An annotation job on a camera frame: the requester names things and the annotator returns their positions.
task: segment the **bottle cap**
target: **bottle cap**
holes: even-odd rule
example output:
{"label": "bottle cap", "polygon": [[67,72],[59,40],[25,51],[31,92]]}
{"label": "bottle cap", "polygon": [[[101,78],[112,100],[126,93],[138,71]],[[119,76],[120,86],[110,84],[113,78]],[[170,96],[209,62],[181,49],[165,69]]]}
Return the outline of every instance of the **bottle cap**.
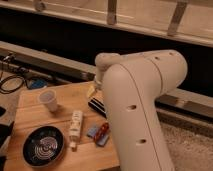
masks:
{"label": "bottle cap", "polygon": [[70,148],[72,149],[72,151],[76,151],[76,149],[77,149],[77,144],[76,144],[76,142],[71,141],[71,142],[70,142]]}

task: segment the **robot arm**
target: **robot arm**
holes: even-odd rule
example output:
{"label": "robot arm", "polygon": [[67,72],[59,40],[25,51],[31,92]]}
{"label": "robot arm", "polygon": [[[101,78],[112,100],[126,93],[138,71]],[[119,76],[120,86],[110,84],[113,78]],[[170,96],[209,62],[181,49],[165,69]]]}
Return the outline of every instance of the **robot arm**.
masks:
{"label": "robot arm", "polygon": [[101,83],[121,169],[174,171],[154,101],[184,80],[186,61],[174,50],[124,57],[113,54],[110,58],[116,60],[107,63],[105,68],[100,65],[101,74],[96,79]]}

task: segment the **small bottle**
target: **small bottle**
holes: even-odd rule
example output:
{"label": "small bottle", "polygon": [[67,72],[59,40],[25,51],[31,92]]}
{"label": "small bottle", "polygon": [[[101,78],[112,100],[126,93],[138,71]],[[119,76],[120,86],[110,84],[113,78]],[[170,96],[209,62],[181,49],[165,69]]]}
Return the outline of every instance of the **small bottle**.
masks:
{"label": "small bottle", "polygon": [[81,136],[81,125],[83,121],[83,112],[81,110],[74,110],[71,118],[71,124],[69,129],[70,148],[72,151],[76,151],[77,143]]}

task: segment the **black wall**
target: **black wall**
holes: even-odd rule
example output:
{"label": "black wall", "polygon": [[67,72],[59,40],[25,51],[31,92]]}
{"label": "black wall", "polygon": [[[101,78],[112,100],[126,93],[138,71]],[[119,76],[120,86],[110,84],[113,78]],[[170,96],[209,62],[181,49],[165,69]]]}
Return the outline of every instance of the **black wall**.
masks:
{"label": "black wall", "polygon": [[189,73],[181,88],[213,97],[213,48],[0,8],[0,41],[94,64],[100,52],[175,49]]}

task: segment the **tabletop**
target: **tabletop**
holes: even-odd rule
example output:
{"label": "tabletop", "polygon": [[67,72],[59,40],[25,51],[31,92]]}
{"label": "tabletop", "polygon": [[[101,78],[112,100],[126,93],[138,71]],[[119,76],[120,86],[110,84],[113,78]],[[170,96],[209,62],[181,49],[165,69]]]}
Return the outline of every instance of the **tabletop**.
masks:
{"label": "tabletop", "polygon": [[[39,170],[94,171],[119,166],[111,135],[104,147],[96,146],[92,139],[86,136],[87,130],[92,125],[100,126],[106,121],[105,118],[87,105],[88,99],[86,98],[86,92],[91,84],[92,82],[72,83],[46,88],[56,91],[59,109],[55,113],[50,113],[37,100],[38,94],[44,89],[22,91],[4,170],[35,170],[23,158],[23,145],[26,138],[35,129],[47,125],[57,127],[63,133],[65,148],[56,161]],[[96,98],[101,100],[101,93],[98,93]],[[82,110],[84,113],[81,139],[76,152],[73,152],[69,148],[68,134],[71,115],[74,110]]]}

